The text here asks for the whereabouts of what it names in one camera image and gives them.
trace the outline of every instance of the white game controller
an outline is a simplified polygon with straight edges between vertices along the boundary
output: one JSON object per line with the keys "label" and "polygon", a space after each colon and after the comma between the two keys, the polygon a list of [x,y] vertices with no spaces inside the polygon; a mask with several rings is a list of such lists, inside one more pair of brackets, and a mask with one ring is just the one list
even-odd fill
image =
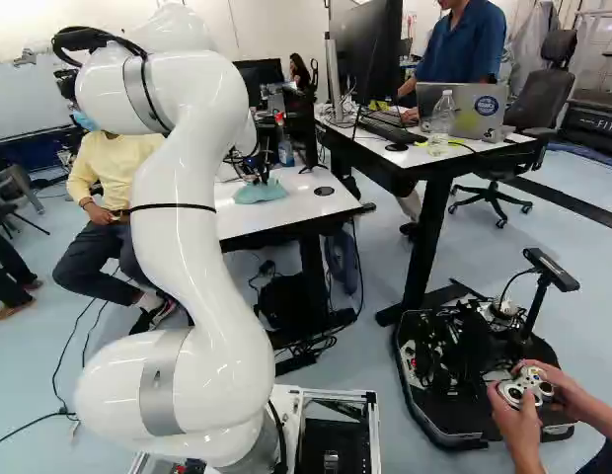
{"label": "white game controller", "polygon": [[545,370],[534,365],[523,366],[514,380],[505,380],[497,386],[497,392],[515,410],[521,408],[525,390],[534,394],[536,408],[554,398],[554,385],[545,380]]}

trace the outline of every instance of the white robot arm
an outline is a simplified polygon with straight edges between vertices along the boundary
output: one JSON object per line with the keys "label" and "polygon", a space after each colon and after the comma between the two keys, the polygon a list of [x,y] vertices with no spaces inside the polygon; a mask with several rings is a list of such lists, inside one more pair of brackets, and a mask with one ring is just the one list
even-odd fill
{"label": "white robot arm", "polygon": [[[128,37],[130,45],[111,41],[91,54],[76,95],[104,130],[171,130],[134,177],[132,239],[142,270],[182,302],[195,327],[103,348],[79,380],[77,413],[133,449],[203,459],[221,472],[270,472],[273,353],[223,264],[213,209],[222,158],[256,145],[247,89],[186,7],[166,5]],[[61,32],[54,50],[65,44]]]}

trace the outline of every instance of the wristwatch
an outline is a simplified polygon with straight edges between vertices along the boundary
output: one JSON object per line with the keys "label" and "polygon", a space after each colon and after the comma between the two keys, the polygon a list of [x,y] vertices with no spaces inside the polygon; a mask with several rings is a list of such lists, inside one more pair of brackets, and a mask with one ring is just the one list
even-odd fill
{"label": "wristwatch", "polygon": [[85,205],[87,205],[89,202],[95,202],[95,201],[93,200],[92,197],[89,197],[89,200],[85,200],[82,204],[79,204],[79,205],[80,205],[81,208],[84,209]]}

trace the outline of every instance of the water bottle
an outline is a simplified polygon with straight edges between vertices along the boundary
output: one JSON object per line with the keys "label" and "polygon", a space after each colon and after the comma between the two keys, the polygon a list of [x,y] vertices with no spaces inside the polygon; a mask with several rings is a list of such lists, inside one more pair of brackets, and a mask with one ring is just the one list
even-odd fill
{"label": "water bottle", "polygon": [[455,101],[453,91],[447,89],[433,108],[431,116],[431,135],[428,140],[428,154],[441,156],[448,153],[449,133],[455,123]]}
{"label": "water bottle", "polygon": [[277,153],[279,162],[284,166],[295,166],[295,155],[293,145],[290,142],[288,133],[284,131],[284,113],[280,112],[275,116],[277,124]]}

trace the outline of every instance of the yellow shirt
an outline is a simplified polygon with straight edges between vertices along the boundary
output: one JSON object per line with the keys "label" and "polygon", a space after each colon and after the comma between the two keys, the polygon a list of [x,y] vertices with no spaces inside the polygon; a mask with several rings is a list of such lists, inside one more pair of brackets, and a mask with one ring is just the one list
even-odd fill
{"label": "yellow shirt", "polygon": [[100,180],[103,207],[128,208],[130,185],[139,166],[163,143],[158,134],[120,135],[108,139],[103,131],[85,135],[67,179],[67,191],[76,202],[91,195],[89,187]]}

